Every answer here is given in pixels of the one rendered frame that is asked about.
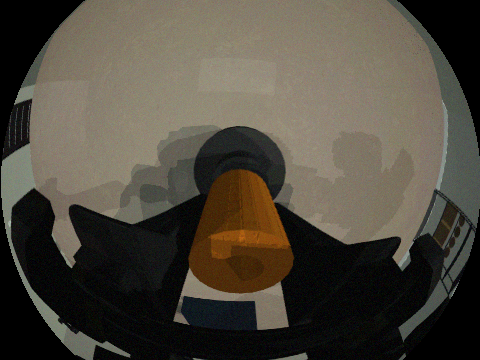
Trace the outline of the orange tapered knob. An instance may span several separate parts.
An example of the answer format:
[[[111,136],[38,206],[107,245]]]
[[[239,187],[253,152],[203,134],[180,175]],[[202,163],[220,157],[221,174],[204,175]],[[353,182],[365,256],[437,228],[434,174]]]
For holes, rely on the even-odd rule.
[[[207,287],[264,291],[291,271],[292,248],[267,188],[244,169],[212,184],[188,257],[192,275]]]

